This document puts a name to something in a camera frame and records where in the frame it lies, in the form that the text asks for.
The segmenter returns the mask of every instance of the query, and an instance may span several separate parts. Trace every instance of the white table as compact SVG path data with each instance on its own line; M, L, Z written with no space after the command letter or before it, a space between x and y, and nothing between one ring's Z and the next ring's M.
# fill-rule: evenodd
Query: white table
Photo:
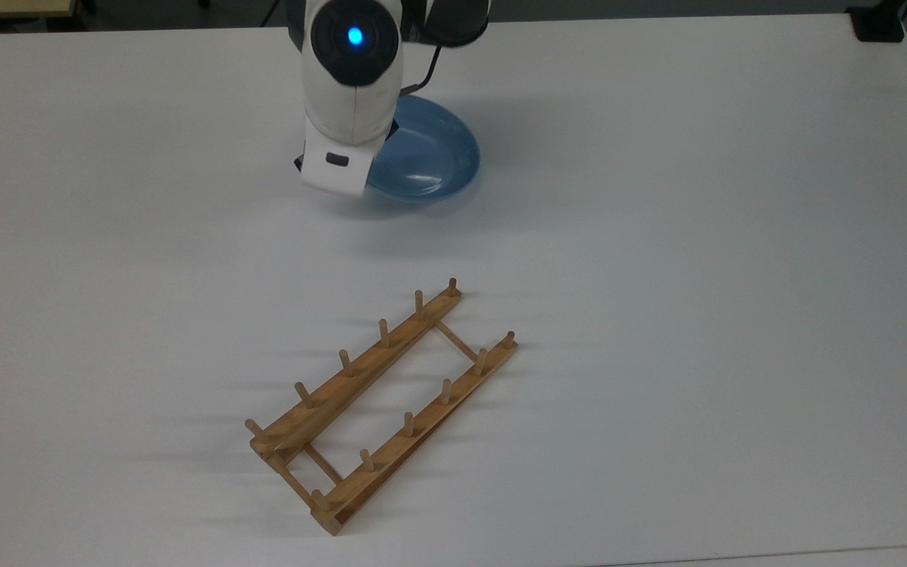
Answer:
M298 63L274 29L0 37L0 565L907 546L907 43L493 24L424 91L483 151L427 209L300 186ZM332 538L242 421L448 276L447 323L521 350ZM463 370L417 348L325 432L342 471Z

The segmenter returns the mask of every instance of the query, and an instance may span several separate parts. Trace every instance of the blue led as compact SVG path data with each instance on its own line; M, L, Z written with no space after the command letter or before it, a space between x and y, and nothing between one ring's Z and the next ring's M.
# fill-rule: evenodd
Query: blue led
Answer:
M359 46L360 43L363 43L363 30L352 26L349 28L349 43L352 43L353 46Z

